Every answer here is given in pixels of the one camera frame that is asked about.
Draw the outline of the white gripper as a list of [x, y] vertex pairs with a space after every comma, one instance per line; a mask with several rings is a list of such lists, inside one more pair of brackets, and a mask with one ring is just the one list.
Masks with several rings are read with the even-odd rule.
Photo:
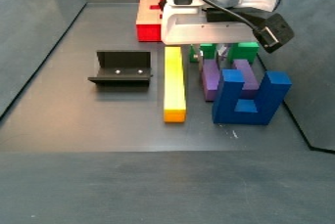
[[[272, 12], [277, 0], [210, 0], [225, 9], [256, 8]], [[166, 0], [162, 8], [161, 39], [166, 45], [194, 44], [193, 57], [198, 71], [202, 71], [201, 43], [252, 42], [252, 29], [241, 22], [207, 22], [206, 9], [211, 8], [202, 0]], [[230, 44], [217, 47], [218, 60], [228, 57]]]

